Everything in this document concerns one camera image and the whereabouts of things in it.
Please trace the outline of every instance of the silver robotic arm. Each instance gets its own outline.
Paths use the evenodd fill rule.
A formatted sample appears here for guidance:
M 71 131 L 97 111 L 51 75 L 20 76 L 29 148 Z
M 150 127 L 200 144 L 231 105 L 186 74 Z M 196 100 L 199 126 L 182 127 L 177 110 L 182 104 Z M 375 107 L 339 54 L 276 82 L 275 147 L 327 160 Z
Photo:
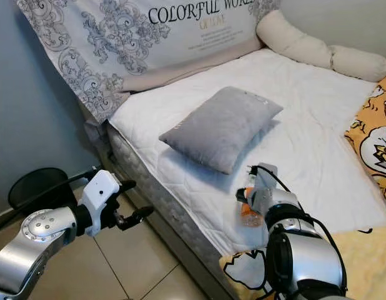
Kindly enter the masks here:
M 124 218 L 116 197 L 133 188 L 134 181 L 119 182 L 100 170 L 83 190 L 76 207 L 43 209 L 29 215 L 17 236 L 0 251 L 0 300 L 27 299 L 49 258 L 76 236 L 95 236 L 102 228 L 117 225 L 126 230 L 153 212 L 144 207 Z
M 265 219 L 269 231 L 268 282 L 291 300 L 348 299 L 344 263 L 332 237 L 321 222 L 304 212 L 295 194 L 274 173 L 274 166 L 253 166 L 250 175 L 255 176 L 254 188 L 247 197 L 244 189 L 236 194 Z M 286 191 L 275 188 L 277 180 Z M 329 241 L 315 230 L 314 222 Z

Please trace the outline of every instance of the pillow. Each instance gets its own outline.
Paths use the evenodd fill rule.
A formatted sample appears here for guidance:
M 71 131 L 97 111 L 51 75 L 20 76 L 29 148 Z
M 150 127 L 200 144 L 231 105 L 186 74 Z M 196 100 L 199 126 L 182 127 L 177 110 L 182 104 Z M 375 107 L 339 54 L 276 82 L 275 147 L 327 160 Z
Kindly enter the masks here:
M 262 18 L 257 34 L 276 53 L 300 63 L 330 69 L 332 53 L 326 43 L 298 30 L 279 10 Z
M 102 123 L 130 91 L 260 49 L 258 20 L 280 0 L 18 0 L 53 65 Z
M 386 78 L 362 106 L 345 137 L 386 199 Z
M 159 139 L 192 160 L 232 173 L 244 146 L 282 107 L 236 87 L 225 87 Z
M 329 46 L 332 68 L 344 75 L 378 82 L 386 76 L 386 59 L 378 54 L 343 46 Z

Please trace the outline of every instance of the cream bolster pillow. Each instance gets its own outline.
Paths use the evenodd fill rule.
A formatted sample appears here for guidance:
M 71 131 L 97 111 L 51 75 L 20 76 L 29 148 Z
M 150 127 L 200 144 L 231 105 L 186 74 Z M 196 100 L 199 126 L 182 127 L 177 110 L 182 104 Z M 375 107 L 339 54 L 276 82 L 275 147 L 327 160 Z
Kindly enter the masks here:
M 292 26 L 279 10 L 262 18 L 257 35 L 276 53 L 300 63 L 331 68 L 332 52 L 326 43 Z
M 329 48 L 336 72 L 375 83 L 386 76 L 386 59 L 381 55 L 343 46 Z

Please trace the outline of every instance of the bed sheet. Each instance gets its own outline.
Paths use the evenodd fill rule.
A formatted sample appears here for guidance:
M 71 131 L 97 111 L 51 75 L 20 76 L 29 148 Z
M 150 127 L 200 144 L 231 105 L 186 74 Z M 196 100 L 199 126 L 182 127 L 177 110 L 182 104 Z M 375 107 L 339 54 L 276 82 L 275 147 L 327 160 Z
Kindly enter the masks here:
M 284 107 L 224 175 L 200 166 L 158 137 L 219 89 L 235 86 Z M 263 246 L 266 227 L 239 221 L 235 192 L 247 166 L 275 164 L 304 209 L 333 232 L 386 226 L 386 202 L 343 133 L 375 84 L 297 63 L 269 49 L 132 95 L 109 119 L 221 255 Z

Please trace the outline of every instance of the gray wall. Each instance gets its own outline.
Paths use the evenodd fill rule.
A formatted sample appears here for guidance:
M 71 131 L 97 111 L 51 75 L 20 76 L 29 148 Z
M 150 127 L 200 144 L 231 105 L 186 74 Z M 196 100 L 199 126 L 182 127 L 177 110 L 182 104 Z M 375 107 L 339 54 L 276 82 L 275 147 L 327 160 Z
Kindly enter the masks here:
M 283 0 L 286 19 L 328 45 L 386 57 L 386 0 Z
M 73 92 L 15 1 L 0 0 L 0 212 L 29 171 L 54 166 L 73 176 L 97 164 Z

